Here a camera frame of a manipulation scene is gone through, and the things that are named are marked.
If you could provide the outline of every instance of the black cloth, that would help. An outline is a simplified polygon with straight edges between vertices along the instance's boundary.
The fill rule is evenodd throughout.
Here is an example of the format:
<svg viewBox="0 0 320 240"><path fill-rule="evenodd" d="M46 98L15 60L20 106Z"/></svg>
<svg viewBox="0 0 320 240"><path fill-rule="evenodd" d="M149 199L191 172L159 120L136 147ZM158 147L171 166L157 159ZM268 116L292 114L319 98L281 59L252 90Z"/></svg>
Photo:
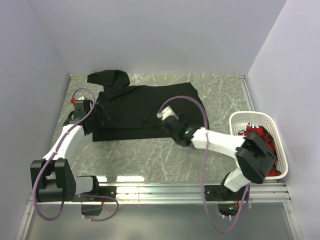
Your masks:
<svg viewBox="0 0 320 240"><path fill-rule="evenodd" d="M157 118L161 105L180 95L192 97L202 104L197 90L189 82L168 86L129 86L127 73L120 70L92 73L87 82L103 86L96 101L110 117L103 128L92 133L93 142L168 138ZM201 112L193 102L176 99L168 105L184 121L203 126Z"/></svg>

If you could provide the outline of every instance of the gray floor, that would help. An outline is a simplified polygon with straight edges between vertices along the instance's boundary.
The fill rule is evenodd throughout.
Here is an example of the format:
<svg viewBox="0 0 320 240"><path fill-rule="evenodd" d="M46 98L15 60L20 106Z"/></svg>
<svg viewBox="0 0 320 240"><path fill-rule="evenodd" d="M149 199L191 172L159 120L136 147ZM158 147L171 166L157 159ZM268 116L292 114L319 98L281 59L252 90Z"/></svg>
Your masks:
<svg viewBox="0 0 320 240"><path fill-rule="evenodd" d="M216 74L130 74L131 85L165 86L190 82L198 90L207 112L210 129L229 133L229 117L236 111L248 110L238 75ZM70 99L78 88L89 88L95 96L102 86L87 83L87 75L73 75L61 110L53 142L59 137L63 122L73 105ZM79 95L90 97L86 92ZM92 142L85 137L70 159L76 176L96 175L115 182L119 176L140 176L145 182L198 182L203 150L176 145L170 138ZM236 168L235 161L210 152L205 181L221 181Z"/></svg>

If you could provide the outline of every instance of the laundry basket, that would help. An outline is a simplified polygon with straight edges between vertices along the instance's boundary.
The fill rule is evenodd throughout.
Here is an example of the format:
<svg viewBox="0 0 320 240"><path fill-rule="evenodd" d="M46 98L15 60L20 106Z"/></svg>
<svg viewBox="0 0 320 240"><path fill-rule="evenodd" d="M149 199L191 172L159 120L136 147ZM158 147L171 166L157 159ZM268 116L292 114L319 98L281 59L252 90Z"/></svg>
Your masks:
<svg viewBox="0 0 320 240"><path fill-rule="evenodd" d="M276 169L281 172L279 176L267 176L265 180L282 179L288 173L288 162L282 146L275 121L267 114L257 111L237 111L229 118L230 134L238 135L238 132L245 130L248 123L263 126L273 137L278 161Z"/></svg>

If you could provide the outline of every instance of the folded garment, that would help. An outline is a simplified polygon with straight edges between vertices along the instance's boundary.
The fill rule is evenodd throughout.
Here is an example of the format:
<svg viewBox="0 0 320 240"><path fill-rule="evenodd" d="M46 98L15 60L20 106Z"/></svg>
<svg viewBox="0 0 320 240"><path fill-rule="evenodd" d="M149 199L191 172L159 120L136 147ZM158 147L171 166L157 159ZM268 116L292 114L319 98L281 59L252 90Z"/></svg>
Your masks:
<svg viewBox="0 0 320 240"><path fill-rule="evenodd" d="M168 86L129 86L128 74L120 70L105 70L88 75L88 83L103 86L97 102L110 117L103 128L92 133L92 140L128 140L170 137L162 128L157 112L161 105L175 96L189 96L203 106L191 83ZM185 99L168 103L184 121L203 126L198 107Z"/></svg>
<svg viewBox="0 0 320 240"><path fill-rule="evenodd" d="M278 171L276 167L278 155L276 151L275 141L272 135L263 126L259 126L254 123L248 123L244 130L238 132L238 135L248 136L249 133L257 134L268 145L268 147L273 151L273 154L275 155L274 164L267 176L273 177L281 175L281 172Z"/></svg>

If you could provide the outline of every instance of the red cloth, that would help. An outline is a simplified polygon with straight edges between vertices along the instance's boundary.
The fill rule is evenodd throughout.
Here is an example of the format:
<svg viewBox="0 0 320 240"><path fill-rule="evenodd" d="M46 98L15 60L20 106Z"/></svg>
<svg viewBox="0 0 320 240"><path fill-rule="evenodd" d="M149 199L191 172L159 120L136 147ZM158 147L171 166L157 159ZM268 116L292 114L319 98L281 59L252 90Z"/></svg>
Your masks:
<svg viewBox="0 0 320 240"><path fill-rule="evenodd" d="M273 177L273 176L281 175L281 172L278 171L276 168L276 162L278 161L278 155L277 155L277 151L276 151L275 141L274 141L274 138L271 136L271 134L263 126L259 126L257 124L249 122L247 124L245 130L239 131L238 135L248 136L249 133L257 134L268 145L268 147L273 151L273 154L275 155L274 164L273 164L273 166L267 176Z"/></svg>

